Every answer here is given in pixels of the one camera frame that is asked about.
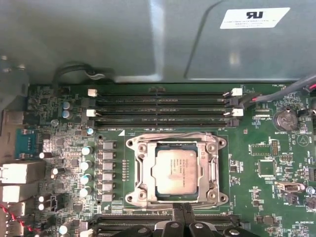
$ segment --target chip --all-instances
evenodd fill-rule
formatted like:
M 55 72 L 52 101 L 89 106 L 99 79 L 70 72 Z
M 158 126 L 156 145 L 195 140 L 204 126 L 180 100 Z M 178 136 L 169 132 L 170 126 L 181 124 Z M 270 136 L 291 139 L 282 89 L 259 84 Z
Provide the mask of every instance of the chip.
M 190 150 L 160 150 L 153 167 L 157 192 L 186 195 L 197 192 L 197 155 Z

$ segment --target capacitor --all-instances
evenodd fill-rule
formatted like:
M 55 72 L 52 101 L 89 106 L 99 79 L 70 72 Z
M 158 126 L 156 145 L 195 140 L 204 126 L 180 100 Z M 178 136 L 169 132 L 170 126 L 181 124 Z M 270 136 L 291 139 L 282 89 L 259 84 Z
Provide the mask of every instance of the capacitor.
M 62 225 L 59 227 L 58 232 L 59 232 L 61 235 L 65 235 L 65 234 L 67 234 L 67 232 L 70 230 L 70 227 L 71 227 L 71 223 L 70 223 L 70 222 L 65 222 L 64 224 L 62 224 Z
M 48 159 L 48 158 L 53 158 L 53 154 L 51 152 L 41 152 L 39 154 L 40 159 Z
M 64 118 L 64 119 L 71 119 L 73 117 L 73 113 L 72 112 L 69 112 L 68 110 L 64 110 L 62 113 L 61 113 L 61 116 Z
M 71 110 L 73 108 L 72 104 L 70 104 L 68 101 L 65 101 L 63 103 L 63 109 L 64 110 Z
M 93 135 L 93 134 L 94 134 L 94 129 L 91 128 L 91 127 L 88 128 L 88 129 L 87 129 L 87 134 L 90 135 L 90 136 Z
M 91 194 L 92 189 L 89 186 L 85 186 L 83 189 L 80 190 L 79 195 L 80 197 L 84 198 Z
M 59 121 L 57 119 L 53 119 L 52 121 L 50 121 L 50 125 L 52 127 L 57 127 L 59 124 Z
M 45 202 L 47 200 L 50 200 L 51 194 L 45 194 L 42 196 L 39 196 L 39 202 Z
M 90 169 L 92 167 L 92 165 L 93 165 L 92 162 L 87 160 L 87 161 L 80 163 L 80 169 L 82 171 L 86 171 L 87 169 Z
M 80 183 L 83 185 L 86 185 L 87 183 L 89 183 L 92 180 L 92 176 L 91 174 L 85 174 L 84 176 L 82 176 L 80 178 Z
M 40 211 L 43 211 L 43 210 L 46 209 L 46 208 L 50 208 L 50 204 L 51 204 L 50 200 L 41 203 L 41 204 L 39 205 L 39 210 L 40 210 Z
M 54 175 L 57 175 L 57 174 L 63 174 L 66 172 L 66 169 L 63 168 L 63 167 L 58 167 L 58 168 L 53 168 L 51 173 L 54 174 Z
M 93 149 L 92 149 L 92 147 L 90 147 L 90 146 L 83 147 L 83 148 L 81 149 L 81 153 L 82 153 L 84 156 L 89 155 L 89 154 L 91 154 L 92 152 L 93 152 Z
M 313 195 L 313 194 L 316 193 L 316 190 L 315 190 L 314 187 L 308 186 L 308 187 L 306 187 L 306 193 L 309 194 L 309 195 Z

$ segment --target screw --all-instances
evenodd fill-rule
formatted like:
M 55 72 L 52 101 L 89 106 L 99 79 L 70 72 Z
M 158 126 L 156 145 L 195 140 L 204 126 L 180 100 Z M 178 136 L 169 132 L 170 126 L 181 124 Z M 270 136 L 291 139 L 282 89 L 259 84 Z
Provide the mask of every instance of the screw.
M 229 233 L 233 236 L 238 236 L 240 234 L 238 230 L 230 230 Z
M 196 228 L 198 228 L 198 229 L 202 229 L 203 228 L 203 224 L 201 224 L 201 223 L 196 223 L 194 226 Z
M 306 193 L 309 194 L 309 195 L 313 195 L 313 194 L 316 193 L 316 190 L 312 186 L 308 186 L 306 188 Z
M 145 233 L 147 232 L 147 229 L 146 228 L 141 228 L 138 230 L 138 233 Z
M 179 224 L 178 224 L 178 223 L 172 223 L 170 226 L 171 226 L 172 228 L 178 228 L 178 227 L 179 227 Z

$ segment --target cable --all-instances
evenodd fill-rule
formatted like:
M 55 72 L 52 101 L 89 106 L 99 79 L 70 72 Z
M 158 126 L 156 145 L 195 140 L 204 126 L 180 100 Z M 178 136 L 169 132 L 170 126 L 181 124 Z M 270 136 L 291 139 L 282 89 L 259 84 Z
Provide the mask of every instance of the cable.
M 272 100 L 278 99 L 280 97 L 283 97 L 289 93 L 292 93 L 294 91 L 300 90 L 303 87 L 308 86 L 308 85 L 311 85 L 309 87 L 309 89 L 316 88 L 316 74 L 299 79 L 298 81 L 294 82 L 293 84 L 287 86 L 285 89 L 280 90 L 276 93 L 273 93 L 270 95 L 260 95 L 258 97 L 255 97 L 252 99 L 252 101 L 253 102 L 272 101 Z
M 27 226 L 27 225 L 25 225 L 25 222 L 24 222 L 24 221 L 18 220 L 17 217 L 16 217 L 14 214 L 10 213 L 10 212 L 9 212 L 9 209 L 6 208 L 5 206 L 3 206 L 2 204 L 0 204 L 0 208 L 2 209 L 2 211 L 3 211 L 4 213 L 6 213 L 6 214 L 8 214 L 9 216 L 11 216 L 11 219 L 12 219 L 13 221 L 17 221 L 18 223 L 20 223 L 21 226 L 27 228 L 28 231 L 30 231 L 30 232 L 40 232 L 40 229 L 32 228 L 30 225 Z

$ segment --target metal panel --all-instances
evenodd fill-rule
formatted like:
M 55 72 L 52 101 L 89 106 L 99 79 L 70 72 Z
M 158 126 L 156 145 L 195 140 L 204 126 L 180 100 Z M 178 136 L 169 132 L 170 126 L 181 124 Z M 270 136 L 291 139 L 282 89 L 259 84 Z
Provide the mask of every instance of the metal panel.
M 291 9 L 275 28 L 219 29 L 228 9 L 268 7 Z M 314 72 L 315 7 L 314 0 L 0 0 L 0 51 L 24 63 L 32 83 L 50 83 L 70 60 L 112 67 L 117 82 L 297 79 Z

